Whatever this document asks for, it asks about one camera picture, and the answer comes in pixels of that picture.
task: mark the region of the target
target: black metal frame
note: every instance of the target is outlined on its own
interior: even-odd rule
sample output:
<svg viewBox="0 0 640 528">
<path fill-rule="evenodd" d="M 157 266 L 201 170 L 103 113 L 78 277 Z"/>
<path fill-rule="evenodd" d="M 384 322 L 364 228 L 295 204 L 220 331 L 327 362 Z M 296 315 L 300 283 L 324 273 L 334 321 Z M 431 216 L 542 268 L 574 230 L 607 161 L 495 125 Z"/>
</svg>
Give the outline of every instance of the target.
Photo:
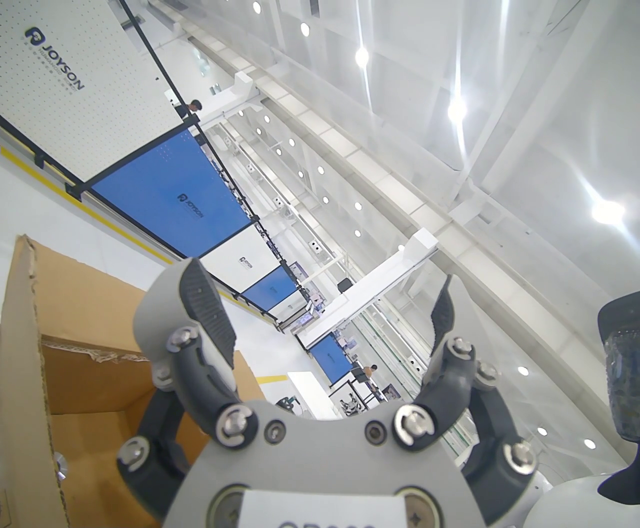
<svg viewBox="0 0 640 528">
<path fill-rule="evenodd" d="M 351 390 L 355 393 L 355 395 L 357 396 L 357 398 L 360 400 L 360 403 L 362 403 L 364 405 L 364 408 L 368 411 L 369 410 L 369 406 L 367 405 L 367 401 L 366 399 L 369 397 L 367 396 L 367 398 L 362 399 L 362 396 L 358 393 L 358 391 L 356 390 L 356 388 L 353 386 L 353 382 L 351 380 L 347 380 L 345 381 L 341 386 L 339 386 L 337 389 L 335 389 L 331 394 L 329 394 L 329 398 L 331 398 L 331 396 L 333 396 L 336 392 L 338 392 L 342 387 L 344 387 L 345 385 L 349 385 L 349 387 L 351 387 Z"/>
<path fill-rule="evenodd" d="M 234 194 L 236 200 L 240 203 L 241 207 L 243 208 L 243 210 L 247 214 L 247 217 L 248 217 L 248 219 L 250 221 L 249 224 L 244 226 L 242 229 L 238 230 L 236 233 L 234 233 L 230 237 L 227 237 L 226 239 L 222 240 L 218 244 L 214 245 L 212 248 L 209 248 L 207 251 L 205 251 L 201 255 L 201 257 L 206 255 L 206 254 L 208 254 L 208 253 L 210 253 L 211 251 L 216 249 L 218 246 L 220 246 L 224 242 L 228 241 L 230 238 L 232 238 L 236 234 L 240 233 L 244 229 L 248 228 L 249 226 L 255 225 L 256 229 L 258 230 L 258 232 L 262 236 L 263 240 L 265 241 L 265 243 L 267 244 L 267 246 L 269 247 L 269 249 L 271 250 L 273 255 L 278 259 L 278 262 L 280 263 L 280 265 L 285 269 L 286 273 L 289 275 L 291 280 L 296 285 L 296 289 L 300 293 L 302 293 L 302 295 L 305 298 L 305 300 L 308 301 L 309 300 L 309 295 L 308 295 L 306 289 L 298 282 L 298 279 L 295 277 L 295 275 L 293 274 L 293 272 L 289 268 L 289 266 L 287 264 L 287 261 L 283 258 L 282 254 L 280 253 L 280 251 L 276 247 L 276 245 L 273 242 L 273 240 L 271 240 L 271 237 L 269 236 L 269 233 L 264 228 L 264 226 L 260 223 L 260 218 L 254 213 L 254 211 L 251 208 L 251 205 L 247 202 L 245 196 L 243 195 L 242 191 L 240 190 L 240 188 L 238 187 L 238 185 L 236 184 L 236 182 L 232 178 L 231 174 L 229 174 L 227 168 L 225 167 L 224 163 L 220 159 L 218 153 L 213 148 L 213 145 L 211 145 L 211 142 L 209 141 L 208 137 L 205 135 L 204 131 L 202 130 L 202 128 L 198 124 L 199 118 L 197 117 L 196 114 L 192 113 L 191 110 L 189 110 L 188 105 L 186 104 L 186 102 L 183 99 L 182 95 L 178 91 L 176 85 L 171 80 L 171 77 L 168 75 L 167 71 L 164 69 L 160 59 L 158 58 L 156 52 L 154 51 L 153 47 L 151 46 L 151 44 L 150 44 L 149 40 L 147 39 L 146 35 L 144 34 L 142 29 L 140 28 L 140 25 L 138 24 L 138 21 L 135 19 L 135 16 L 133 15 L 131 9 L 129 8 L 129 5 L 127 4 L 127 2 L 125 0 L 118 0 L 118 1 L 122 5 L 122 8 L 124 9 L 125 13 L 127 14 L 128 18 L 129 18 L 129 20 L 131 22 L 131 25 L 136 30 L 138 36 L 140 37 L 140 39 L 142 40 L 143 44 L 147 48 L 147 51 L 151 55 L 152 59 L 154 60 L 154 62 L 156 64 L 156 66 L 158 67 L 158 69 L 162 73 L 164 79 L 167 81 L 167 83 L 169 84 L 170 88 L 173 90 L 173 92 L 176 95 L 176 97 L 178 98 L 180 104 L 182 104 L 187 109 L 187 117 L 184 119 L 184 122 L 181 123 L 180 125 L 174 127 L 173 129 L 164 132 L 163 134 L 161 134 L 160 136 L 158 136 L 154 140 L 148 142 L 147 144 L 143 145 L 142 147 L 136 149 L 134 152 L 131 152 L 130 154 L 128 154 L 125 157 L 121 158 L 117 162 L 113 163 L 111 166 L 107 167 L 106 169 L 102 170 L 100 173 L 98 173 L 95 176 L 93 176 L 92 178 L 88 179 L 86 182 L 82 181 L 79 177 L 77 177 L 75 174 L 73 174 L 69 169 L 64 167 L 59 162 L 57 162 L 57 160 L 52 158 L 43 149 L 41 149 L 36 143 L 31 141 L 29 138 L 27 138 L 27 136 L 22 134 L 16 127 L 14 127 L 9 121 L 4 119 L 2 116 L 0 116 L 0 126 L 3 129 L 5 129 L 9 134 L 11 134 L 14 138 L 16 138 L 18 141 L 22 142 L 23 144 L 25 144 L 30 150 L 33 151 L 33 153 L 34 153 L 33 162 L 37 167 L 42 169 L 42 168 L 44 168 L 44 164 L 47 163 L 47 164 L 51 165 L 54 169 L 58 170 L 62 174 L 62 176 L 64 176 L 64 178 L 66 178 L 68 180 L 65 183 L 65 190 L 67 191 L 67 193 L 69 195 L 71 195 L 74 198 L 76 198 L 77 200 L 81 201 L 82 200 L 82 194 L 85 193 L 85 192 L 89 193 L 96 200 L 102 202 L 106 207 L 110 208 L 113 212 L 115 212 L 116 214 L 121 216 L 124 220 L 128 221 L 131 225 L 134 225 L 136 228 L 140 229 L 143 233 L 145 233 L 151 239 L 155 240 L 161 246 L 164 246 L 166 249 L 170 250 L 171 252 L 173 252 L 174 254 L 176 254 L 176 256 L 178 256 L 180 258 L 186 258 L 186 255 L 184 255 L 180 251 L 176 250 L 176 248 L 174 248 L 173 246 L 168 244 L 166 241 L 162 240 L 160 237 L 158 237 L 157 235 L 152 233 L 149 229 L 145 228 L 142 224 L 140 224 L 139 222 L 134 220 L 131 216 L 129 216 L 127 213 L 125 213 L 119 207 L 115 206 L 109 200 L 104 198 L 100 193 L 98 193 L 98 192 L 96 192 L 96 190 L 94 190 L 93 186 L 96 185 L 96 183 L 98 183 L 98 182 L 104 180 L 105 178 L 109 177 L 112 173 L 116 172 L 118 169 L 120 169 L 121 167 L 123 167 L 126 164 L 130 163 L 134 159 L 142 156 L 143 154 L 149 152 L 153 148 L 156 148 L 157 146 L 161 145 L 162 143 L 164 143 L 168 139 L 176 136 L 177 134 L 180 134 L 180 133 L 188 130 L 190 127 L 195 127 L 197 129 L 198 133 L 204 139 L 205 144 L 209 147 L 209 149 L 211 150 L 213 156 L 215 157 L 216 162 L 217 162 L 216 169 L 218 170 L 218 173 L 219 173 L 220 177 L 227 183 L 227 186 L 228 186 L 229 190 L 231 190 L 231 192 Z M 215 279 L 215 281 L 217 281 L 219 284 L 224 286 L 224 288 L 228 289 L 232 293 L 232 296 L 234 297 L 234 299 L 236 299 L 236 300 L 237 299 L 242 299 L 248 306 L 257 309 L 262 315 L 268 316 L 270 319 L 272 319 L 274 321 L 275 324 L 277 324 L 277 321 L 278 321 L 277 317 L 275 317 L 272 314 L 270 314 L 268 312 L 268 310 L 265 310 L 262 307 L 259 307 L 256 304 L 252 303 L 249 299 L 244 297 L 240 292 L 237 292 L 235 289 L 231 288 L 229 285 L 227 285 L 226 283 L 224 283 L 223 281 L 221 281 L 220 279 L 215 277 L 213 274 L 211 274 L 211 276 Z"/>
</svg>

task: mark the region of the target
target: cardboard box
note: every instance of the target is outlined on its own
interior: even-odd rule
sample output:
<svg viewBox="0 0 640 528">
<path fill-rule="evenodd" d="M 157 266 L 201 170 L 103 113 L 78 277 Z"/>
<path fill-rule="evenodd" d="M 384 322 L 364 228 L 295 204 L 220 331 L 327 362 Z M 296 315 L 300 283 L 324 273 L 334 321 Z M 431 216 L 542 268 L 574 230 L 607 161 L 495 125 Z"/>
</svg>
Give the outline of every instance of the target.
<svg viewBox="0 0 640 528">
<path fill-rule="evenodd" d="M 115 463 L 154 391 L 132 332 L 143 293 L 17 241 L 0 321 L 0 528 L 157 526 Z M 242 399 L 264 398 L 238 352 L 234 375 Z M 208 437 L 185 416 L 178 441 L 193 461 Z"/>
</svg>

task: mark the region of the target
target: white overhead gantry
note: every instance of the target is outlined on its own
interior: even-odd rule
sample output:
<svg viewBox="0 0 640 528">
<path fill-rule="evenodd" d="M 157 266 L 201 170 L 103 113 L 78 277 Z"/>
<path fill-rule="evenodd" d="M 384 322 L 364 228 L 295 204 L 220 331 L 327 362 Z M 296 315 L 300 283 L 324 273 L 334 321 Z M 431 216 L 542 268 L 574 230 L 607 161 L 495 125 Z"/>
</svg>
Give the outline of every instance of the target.
<svg viewBox="0 0 640 528">
<path fill-rule="evenodd" d="M 357 316 L 384 292 L 422 266 L 436 251 L 438 240 L 426 229 L 416 232 L 403 250 L 389 257 L 373 271 L 335 298 L 322 316 L 297 336 L 310 348 L 341 324 Z"/>
</svg>

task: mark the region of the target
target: person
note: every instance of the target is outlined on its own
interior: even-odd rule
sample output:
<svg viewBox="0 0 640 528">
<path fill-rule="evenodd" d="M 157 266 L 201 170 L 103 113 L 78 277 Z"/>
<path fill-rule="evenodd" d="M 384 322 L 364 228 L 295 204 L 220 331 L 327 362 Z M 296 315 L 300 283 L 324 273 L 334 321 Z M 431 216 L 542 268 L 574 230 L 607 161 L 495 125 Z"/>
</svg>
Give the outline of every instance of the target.
<svg viewBox="0 0 640 528">
<path fill-rule="evenodd" d="M 179 104 L 178 106 L 174 106 L 173 109 L 178 112 L 178 115 L 184 119 L 189 115 L 189 111 L 197 112 L 198 110 L 202 110 L 202 103 L 198 99 L 192 100 L 187 106 L 183 104 Z"/>
<path fill-rule="evenodd" d="M 364 367 L 362 370 L 367 375 L 367 377 L 370 378 L 371 376 L 373 376 L 373 373 L 378 370 L 378 366 L 371 365 L 370 367 Z"/>
</svg>

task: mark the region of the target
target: pegboard panel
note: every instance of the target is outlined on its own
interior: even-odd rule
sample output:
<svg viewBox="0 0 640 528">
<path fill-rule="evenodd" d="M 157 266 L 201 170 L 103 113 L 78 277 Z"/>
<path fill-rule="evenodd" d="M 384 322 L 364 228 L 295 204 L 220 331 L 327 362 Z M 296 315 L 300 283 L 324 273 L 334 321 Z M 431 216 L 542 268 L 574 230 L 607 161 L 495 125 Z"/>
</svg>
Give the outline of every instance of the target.
<svg viewBox="0 0 640 528">
<path fill-rule="evenodd" d="M 0 114 L 88 180 L 182 120 L 105 0 L 0 0 Z"/>
<path fill-rule="evenodd" d="M 238 292 L 247 290 L 280 265 L 253 225 L 220 244 L 200 261 L 208 272 Z"/>
</svg>

